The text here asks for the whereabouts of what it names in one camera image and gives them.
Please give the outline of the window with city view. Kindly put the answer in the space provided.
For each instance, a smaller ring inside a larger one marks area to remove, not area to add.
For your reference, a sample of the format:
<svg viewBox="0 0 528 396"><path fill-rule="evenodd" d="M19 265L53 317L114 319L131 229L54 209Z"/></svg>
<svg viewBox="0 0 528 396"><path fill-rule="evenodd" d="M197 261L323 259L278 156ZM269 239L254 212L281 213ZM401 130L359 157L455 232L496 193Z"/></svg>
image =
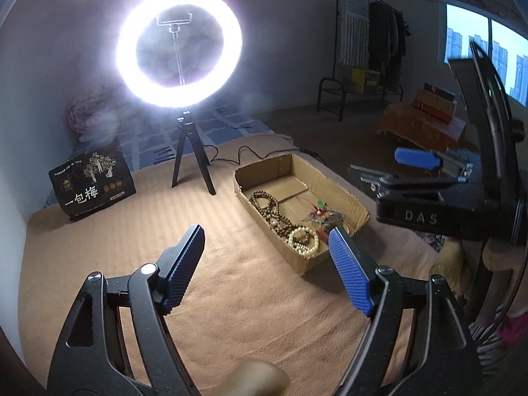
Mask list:
<svg viewBox="0 0 528 396"><path fill-rule="evenodd" d="M508 96L527 106L527 39L489 17L446 5L444 62L472 57L472 42L490 55Z"/></svg>

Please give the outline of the open cardboard box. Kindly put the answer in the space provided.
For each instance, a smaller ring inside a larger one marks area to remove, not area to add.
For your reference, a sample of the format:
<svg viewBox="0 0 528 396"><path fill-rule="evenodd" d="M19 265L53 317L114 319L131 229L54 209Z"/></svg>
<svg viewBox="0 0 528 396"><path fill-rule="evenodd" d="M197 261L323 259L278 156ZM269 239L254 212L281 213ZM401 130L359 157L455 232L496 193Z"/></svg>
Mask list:
<svg viewBox="0 0 528 396"><path fill-rule="evenodd" d="M371 219L349 190L299 155L278 155L235 170L235 193L297 275L328 258L328 232L303 222L312 204L325 201L345 215L341 227L354 235Z"/></svg>

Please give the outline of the stacked boxes on table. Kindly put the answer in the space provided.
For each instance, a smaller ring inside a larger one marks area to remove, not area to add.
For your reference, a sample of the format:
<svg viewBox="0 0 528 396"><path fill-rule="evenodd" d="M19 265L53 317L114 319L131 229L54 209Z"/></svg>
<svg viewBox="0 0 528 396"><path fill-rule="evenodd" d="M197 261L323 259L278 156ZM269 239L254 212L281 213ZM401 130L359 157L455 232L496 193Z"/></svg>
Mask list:
<svg viewBox="0 0 528 396"><path fill-rule="evenodd" d="M412 106L442 122L450 123L455 115L457 101L451 91L424 82L423 87L417 90Z"/></svg>

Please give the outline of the blue patterned bedsheet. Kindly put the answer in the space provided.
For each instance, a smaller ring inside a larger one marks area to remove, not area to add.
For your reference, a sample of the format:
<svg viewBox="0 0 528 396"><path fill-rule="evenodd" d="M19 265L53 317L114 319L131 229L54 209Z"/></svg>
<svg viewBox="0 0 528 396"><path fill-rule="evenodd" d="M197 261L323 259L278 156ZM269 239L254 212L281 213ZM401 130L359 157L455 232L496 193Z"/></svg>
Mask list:
<svg viewBox="0 0 528 396"><path fill-rule="evenodd" d="M89 142L78 140L73 155L91 152L115 140L132 172L174 156L180 136L179 113L132 105L120 106L120 110L121 123L112 136ZM271 132L264 122L231 106L199 108L193 113L193 118L200 139L210 147Z"/></svg>

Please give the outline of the black printed gift bag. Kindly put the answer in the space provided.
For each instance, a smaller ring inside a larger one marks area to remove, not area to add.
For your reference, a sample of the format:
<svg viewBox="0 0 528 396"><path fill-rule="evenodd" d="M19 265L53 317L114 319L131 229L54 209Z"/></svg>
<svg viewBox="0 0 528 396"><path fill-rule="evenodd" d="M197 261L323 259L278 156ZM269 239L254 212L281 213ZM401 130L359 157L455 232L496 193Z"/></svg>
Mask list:
<svg viewBox="0 0 528 396"><path fill-rule="evenodd" d="M54 196L71 221L79 221L136 193L116 141L77 155L48 173Z"/></svg>

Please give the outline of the pink folded quilt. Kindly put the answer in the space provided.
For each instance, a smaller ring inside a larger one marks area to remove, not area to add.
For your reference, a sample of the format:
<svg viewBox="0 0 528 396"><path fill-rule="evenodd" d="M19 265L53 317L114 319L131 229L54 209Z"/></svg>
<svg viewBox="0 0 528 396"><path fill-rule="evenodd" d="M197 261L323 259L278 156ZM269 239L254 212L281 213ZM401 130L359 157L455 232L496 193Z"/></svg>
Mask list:
<svg viewBox="0 0 528 396"><path fill-rule="evenodd" d="M120 126L120 98L116 91L103 91L74 101L67 121L79 142L101 140L112 136Z"/></svg>

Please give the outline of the black clothes rack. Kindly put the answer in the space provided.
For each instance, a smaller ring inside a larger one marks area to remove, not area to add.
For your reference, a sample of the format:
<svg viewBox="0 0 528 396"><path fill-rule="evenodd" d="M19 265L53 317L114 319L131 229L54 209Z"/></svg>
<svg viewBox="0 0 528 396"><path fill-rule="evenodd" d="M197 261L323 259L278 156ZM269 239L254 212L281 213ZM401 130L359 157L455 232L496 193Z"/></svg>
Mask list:
<svg viewBox="0 0 528 396"><path fill-rule="evenodd" d="M331 74L318 82L316 110L342 121L350 97L382 104L402 99L401 69L406 39L411 36L404 14L384 0L336 0ZM353 67L380 72L379 93L360 94L351 81Z"/></svg>

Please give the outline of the phone holder clamp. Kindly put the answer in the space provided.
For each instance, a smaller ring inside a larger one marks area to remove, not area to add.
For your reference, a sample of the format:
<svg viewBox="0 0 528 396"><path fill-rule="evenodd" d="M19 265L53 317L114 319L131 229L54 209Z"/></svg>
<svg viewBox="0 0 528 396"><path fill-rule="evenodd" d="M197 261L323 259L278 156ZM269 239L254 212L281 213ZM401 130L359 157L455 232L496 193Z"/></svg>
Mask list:
<svg viewBox="0 0 528 396"><path fill-rule="evenodd" d="M191 24L192 13L188 13L187 16L183 19L163 20L161 16L158 16L156 21L157 21L157 26L159 27L166 26L169 28L169 33L172 36L173 47L174 47L174 52L176 56L176 66L177 66L177 71L178 71L179 83L181 86L184 86L186 82L185 82L184 71L182 68L182 58L181 58L180 49L179 49L179 39L180 39L181 27L183 25Z"/></svg>

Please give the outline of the tan bed blanket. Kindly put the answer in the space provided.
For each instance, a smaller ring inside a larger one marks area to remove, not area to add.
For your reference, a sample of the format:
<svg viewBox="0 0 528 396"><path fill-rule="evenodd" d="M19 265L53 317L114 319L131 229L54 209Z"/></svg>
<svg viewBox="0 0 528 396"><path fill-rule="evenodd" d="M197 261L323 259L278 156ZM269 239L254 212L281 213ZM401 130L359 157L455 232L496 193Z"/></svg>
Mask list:
<svg viewBox="0 0 528 396"><path fill-rule="evenodd" d="M60 330L86 276L129 275L176 245L188 227L206 233L182 304L166 319L198 389L213 388L242 358L288 374L290 395L330 395L368 323L330 261L297 275L235 195L230 162L211 166L210 195L195 160L133 175L136 192L78 222L58 206L29 219L19 289L19 329L29 371L46 382Z"/></svg>

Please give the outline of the yellow box under rack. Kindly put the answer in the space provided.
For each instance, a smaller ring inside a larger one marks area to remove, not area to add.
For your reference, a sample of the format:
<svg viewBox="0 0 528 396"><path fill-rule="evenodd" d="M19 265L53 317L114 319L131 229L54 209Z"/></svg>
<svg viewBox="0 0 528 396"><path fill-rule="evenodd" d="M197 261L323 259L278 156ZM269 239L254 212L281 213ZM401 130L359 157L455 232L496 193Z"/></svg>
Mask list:
<svg viewBox="0 0 528 396"><path fill-rule="evenodd" d="M360 94L374 95L380 90L380 72L353 67L351 81L354 91Z"/></svg>

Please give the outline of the orange covered side table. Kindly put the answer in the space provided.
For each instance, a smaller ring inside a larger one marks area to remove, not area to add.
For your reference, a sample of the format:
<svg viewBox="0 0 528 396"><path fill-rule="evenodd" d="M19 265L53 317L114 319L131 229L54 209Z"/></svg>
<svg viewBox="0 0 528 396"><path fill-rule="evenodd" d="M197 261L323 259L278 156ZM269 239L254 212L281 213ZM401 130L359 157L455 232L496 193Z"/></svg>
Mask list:
<svg viewBox="0 0 528 396"><path fill-rule="evenodd" d="M450 122L413 107L409 103L389 105L377 126L377 134L393 134L420 149L478 149L476 140L466 137L467 123L458 117Z"/></svg>

